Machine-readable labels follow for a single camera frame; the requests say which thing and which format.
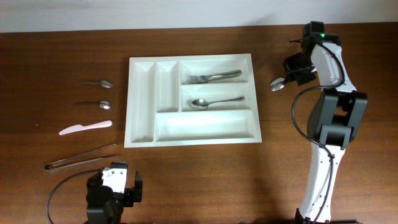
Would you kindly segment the large metal spoon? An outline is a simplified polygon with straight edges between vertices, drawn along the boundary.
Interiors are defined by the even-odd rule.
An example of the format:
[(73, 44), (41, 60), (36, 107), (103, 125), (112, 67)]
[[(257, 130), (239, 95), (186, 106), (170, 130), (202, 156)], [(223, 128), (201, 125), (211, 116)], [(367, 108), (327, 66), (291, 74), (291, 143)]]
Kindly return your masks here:
[(217, 100), (217, 101), (206, 101), (202, 98), (192, 100), (190, 102), (190, 107), (195, 110), (206, 110), (211, 104), (215, 103), (227, 103), (227, 102), (235, 102), (235, 101), (244, 101), (244, 96), (239, 96), (237, 98), (231, 98), (227, 100)]
[(288, 83), (287, 79), (284, 77), (276, 78), (273, 80), (269, 86), (271, 91), (278, 91), (283, 89)]

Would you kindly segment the pink plastic knife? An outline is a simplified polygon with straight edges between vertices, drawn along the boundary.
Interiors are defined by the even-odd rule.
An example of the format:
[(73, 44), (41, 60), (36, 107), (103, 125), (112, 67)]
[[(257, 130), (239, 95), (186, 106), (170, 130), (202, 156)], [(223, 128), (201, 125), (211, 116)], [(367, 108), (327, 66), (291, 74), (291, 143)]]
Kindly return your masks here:
[(102, 121), (102, 122), (90, 124), (87, 126), (83, 126), (81, 124), (76, 124), (74, 126), (70, 126), (68, 128), (61, 130), (59, 132), (59, 135), (62, 136), (62, 135), (71, 134), (71, 133), (75, 133), (75, 132), (79, 132), (79, 131), (86, 131), (86, 130), (90, 130), (90, 129), (108, 128), (108, 127), (111, 127), (112, 125), (113, 125), (113, 122), (111, 120)]

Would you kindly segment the metal kitchen tongs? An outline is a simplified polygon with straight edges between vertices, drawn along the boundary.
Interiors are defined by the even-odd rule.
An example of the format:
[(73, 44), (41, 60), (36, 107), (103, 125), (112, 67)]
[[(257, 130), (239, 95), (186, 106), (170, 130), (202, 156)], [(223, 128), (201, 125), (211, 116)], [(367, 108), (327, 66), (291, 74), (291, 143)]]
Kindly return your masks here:
[(98, 152), (101, 152), (105, 149), (109, 149), (111, 147), (117, 146), (116, 143), (103, 146), (97, 149), (94, 149), (92, 151), (84, 152), (82, 154), (77, 154), (75, 156), (71, 156), (65, 159), (60, 159), (54, 162), (49, 162), (48, 164), (44, 165), (44, 170), (46, 171), (55, 171), (55, 170), (60, 170), (68, 167), (73, 167), (73, 166), (78, 166), (78, 165), (83, 165), (95, 161), (100, 161), (104, 159), (110, 159), (113, 157), (117, 157), (117, 155), (107, 155), (107, 156), (99, 156), (99, 157), (92, 157), (93, 154), (96, 154)]

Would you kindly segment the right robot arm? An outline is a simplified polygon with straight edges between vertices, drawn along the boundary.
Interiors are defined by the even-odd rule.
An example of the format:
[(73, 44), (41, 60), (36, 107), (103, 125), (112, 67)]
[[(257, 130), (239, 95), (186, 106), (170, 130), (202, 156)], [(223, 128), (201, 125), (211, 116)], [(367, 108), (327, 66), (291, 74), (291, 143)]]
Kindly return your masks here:
[(340, 38), (327, 34), (322, 22), (305, 24), (297, 42), (302, 52), (284, 60), (282, 83), (303, 85), (318, 79), (320, 96), (308, 117), (307, 130), (299, 131), (310, 141), (312, 155), (307, 189), (295, 222), (331, 223), (330, 204), (338, 167), (358, 133), (368, 98), (349, 80)]

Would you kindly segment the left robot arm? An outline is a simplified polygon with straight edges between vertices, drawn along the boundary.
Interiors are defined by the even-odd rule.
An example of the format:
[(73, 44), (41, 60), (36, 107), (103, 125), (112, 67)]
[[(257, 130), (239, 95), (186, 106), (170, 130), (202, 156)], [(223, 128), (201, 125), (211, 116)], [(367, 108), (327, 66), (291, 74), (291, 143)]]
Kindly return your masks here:
[(143, 180), (134, 176), (134, 186), (126, 187), (127, 162), (112, 162), (87, 180), (86, 215), (88, 223), (120, 224), (126, 207), (142, 202)]

